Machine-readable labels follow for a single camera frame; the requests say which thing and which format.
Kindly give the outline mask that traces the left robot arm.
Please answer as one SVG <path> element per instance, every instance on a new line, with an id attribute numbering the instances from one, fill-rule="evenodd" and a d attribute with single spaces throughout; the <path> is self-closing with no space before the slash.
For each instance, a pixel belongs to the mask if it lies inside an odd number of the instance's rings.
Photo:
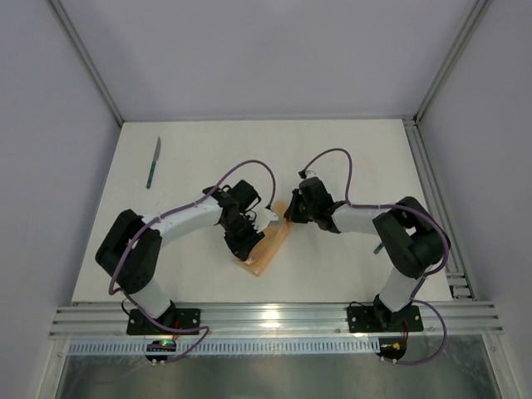
<path id="1" fill-rule="evenodd" d="M 218 225 L 232 255 L 248 260 L 265 240 L 266 228 L 278 221 L 269 205 L 254 209 L 259 201 L 255 188 L 241 180 L 233 187 L 208 187 L 197 200 L 151 218 L 127 209 L 96 251 L 96 263 L 111 277 L 111 286 L 118 287 L 154 328 L 196 334 L 199 329 L 179 320 L 174 302 L 155 280 L 160 251 L 187 234 Z"/>

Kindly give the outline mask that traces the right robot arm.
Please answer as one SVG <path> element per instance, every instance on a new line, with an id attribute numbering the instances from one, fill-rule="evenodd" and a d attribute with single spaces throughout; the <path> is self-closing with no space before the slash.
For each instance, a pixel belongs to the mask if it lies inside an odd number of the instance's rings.
<path id="1" fill-rule="evenodd" d="M 400 327 L 430 268 L 448 259 L 451 243 L 444 230 L 411 196 L 395 204 L 350 204 L 335 201 L 317 176 L 300 177 L 284 218 L 333 234 L 376 235 L 393 268 L 373 300 L 371 320 L 382 331 Z"/>

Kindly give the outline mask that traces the orange cloth napkin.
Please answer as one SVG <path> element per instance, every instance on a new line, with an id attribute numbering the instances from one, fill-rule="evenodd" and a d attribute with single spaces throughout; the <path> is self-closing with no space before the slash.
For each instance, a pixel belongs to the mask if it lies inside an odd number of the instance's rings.
<path id="1" fill-rule="evenodd" d="M 264 272 L 282 247 L 292 228 L 293 224 L 283 217 L 287 209 L 288 203 L 285 201 L 277 200 L 273 203 L 273 212 L 279 217 L 279 224 L 266 228 L 265 237 L 252 249 L 249 257 L 245 261 L 234 259 L 235 265 L 255 277 Z"/>

